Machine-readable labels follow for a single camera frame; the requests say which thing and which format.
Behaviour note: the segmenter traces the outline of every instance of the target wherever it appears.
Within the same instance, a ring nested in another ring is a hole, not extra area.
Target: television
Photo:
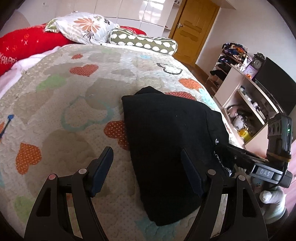
[[[254,80],[275,99],[285,114],[291,113],[296,104],[296,83],[281,67],[266,58]]]

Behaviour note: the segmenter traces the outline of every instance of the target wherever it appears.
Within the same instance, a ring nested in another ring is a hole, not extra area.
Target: polka dot pillow
[[[149,49],[154,52],[171,56],[176,53],[178,45],[173,39],[163,37],[148,37],[146,35],[136,35],[124,28],[115,28],[110,32],[109,43],[115,45],[136,46]]]

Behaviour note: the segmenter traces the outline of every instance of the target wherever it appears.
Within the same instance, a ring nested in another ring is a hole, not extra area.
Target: door handle
[[[181,23],[178,24],[178,28],[184,27]]]

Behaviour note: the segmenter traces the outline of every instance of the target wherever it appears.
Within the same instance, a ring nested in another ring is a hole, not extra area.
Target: floral pillow
[[[112,23],[101,15],[73,12],[49,21],[45,31],[61,32],[67,39],[77,43],[97,45],[107,42],[108,32],[118,27],[119,24]]]

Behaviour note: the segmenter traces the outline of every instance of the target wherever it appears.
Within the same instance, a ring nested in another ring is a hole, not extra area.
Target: red pillow
[[[138,29],[138,28],[132,28],[132,27],[128,27],[128,26],[120,26],[121,28],[126,28],[130,31],[132,31],[134,34],[143,34],[143,35],[147,35],[144,31]]]
[[[56,46],[74,43],[61,33],[45,32],[45,25],[18,29],[0,38],[0,76],[18,60],[43,53]]]

